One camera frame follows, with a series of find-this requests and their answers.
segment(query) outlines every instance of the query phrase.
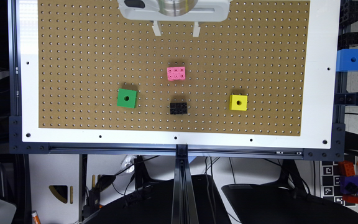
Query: brown pegboard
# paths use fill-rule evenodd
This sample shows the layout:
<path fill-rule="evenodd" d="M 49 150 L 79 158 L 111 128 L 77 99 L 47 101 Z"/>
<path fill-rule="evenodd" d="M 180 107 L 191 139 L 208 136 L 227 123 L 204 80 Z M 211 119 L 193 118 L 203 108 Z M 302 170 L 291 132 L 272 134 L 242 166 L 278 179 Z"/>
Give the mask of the brown pegboard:
<path fill-rule="evenodd" d="M 299 136 L 309 1 L 232 1 L 223 22 L 121 16 L 116 1 L 39 0 L 39 127 Z M 185 66 L 169 82 L 167 67 Z M 117 90 L 138 91 L 135 109 Z M 229 95 L 248 95 L 247 111 Z M 188 103 L 170 115 L 169 103 Z"/>

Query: black stand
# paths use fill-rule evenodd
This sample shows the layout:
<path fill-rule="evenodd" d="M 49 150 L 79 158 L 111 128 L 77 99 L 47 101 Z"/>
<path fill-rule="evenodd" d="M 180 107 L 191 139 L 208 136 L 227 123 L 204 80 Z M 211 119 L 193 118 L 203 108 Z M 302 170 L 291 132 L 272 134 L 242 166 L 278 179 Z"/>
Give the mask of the black stand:
<path fill-rule="evenodd" d="M 282 165 L 280 177 L 278 178 L 278 180 L 276 180 L 275 182 L 262 184 L 262 185 L 271 186 L 271 187 L 285 187 L 285 188 L 291 189 L 292 187 L 288 183 L 290 175 L 291 175 L 291 179 L 292 179 L 292 182 L 294 184 L 294 187 L 295 187 L 297 193 L 306 195 L 307 193 L 305 190 L 305 186 L 303 185 L 303 182 L 300 178 L 298 168 L 297 168 L 296 163 L 293 159 L 283 160 L 283 165 Z"/>
<path fill-rule="evenodd" d="M 171 224 L 198 224 L 187 145 L 177 145 Z"/>

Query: purple block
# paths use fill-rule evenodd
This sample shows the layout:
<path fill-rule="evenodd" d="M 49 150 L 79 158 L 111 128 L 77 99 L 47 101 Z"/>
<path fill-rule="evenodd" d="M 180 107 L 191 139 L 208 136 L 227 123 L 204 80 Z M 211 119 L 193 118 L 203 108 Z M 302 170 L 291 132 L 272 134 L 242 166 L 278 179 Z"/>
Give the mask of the purple block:
<path fill-rule="evenodd" d="M 353 184 L 356 184 L 356 186 L 358 186 L 358 175 L 355 175 L 352 177 L 341 176 L 341 193 L 342 194 L 351 194 L 350 192 L 348 192 L 345 189 L 345 187 L 348 185 L 348 183 L 353 183 Z"/>

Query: red block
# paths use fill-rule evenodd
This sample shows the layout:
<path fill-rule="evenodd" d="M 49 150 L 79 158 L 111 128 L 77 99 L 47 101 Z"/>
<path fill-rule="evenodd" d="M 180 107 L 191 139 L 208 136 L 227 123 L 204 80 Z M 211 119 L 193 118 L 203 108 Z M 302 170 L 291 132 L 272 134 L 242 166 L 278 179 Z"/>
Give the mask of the red block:
<path fill-rule="evenodd" d="M 354 172 L 354 165 L 352 162 L 349 161 L 338 162 L 338 165 L 339 165 L 339 172 L 341 173 L 341 175 L 350 177 L 356 174 Z"/>
<path fill-rule="evenodd" d="M 342 199 L 345 202 L 349 202 L 349 203 L 358 203 L 358 196 L 354 196 L 354 195 L 343 195 Z"/>

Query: metal bracket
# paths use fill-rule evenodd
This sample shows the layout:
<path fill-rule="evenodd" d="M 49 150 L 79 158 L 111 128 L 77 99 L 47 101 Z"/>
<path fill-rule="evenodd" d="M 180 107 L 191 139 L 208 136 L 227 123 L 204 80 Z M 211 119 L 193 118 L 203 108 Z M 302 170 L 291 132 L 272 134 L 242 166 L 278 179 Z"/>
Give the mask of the metal bracket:
<path fill-rule="evenodd" d="M 9 152 L 11 154 L 48 154 L 49 143 L 23 142 L 22 117 L 9 117 Z"/>
<path fill-rule="evenodd" d="M 330 149 L 305 149 L 308 161 L 343 161 L 345 150 L 345 124 L 333 124 Z"/>
<path fill-rule="evenodd" d="M 358 106 L 358 93 L 338 93 L 334 97 L 335 105 Z"/>
<path fill-rule="evenodd" d="M 198 224 L 187 145 L 177 145 L 171 224 Z"/>
<path fill-rule="evenodd" d="M 335 105 L 356 105 L 357 95 L 355 93 L 338 93 L 335 94 Z"/>

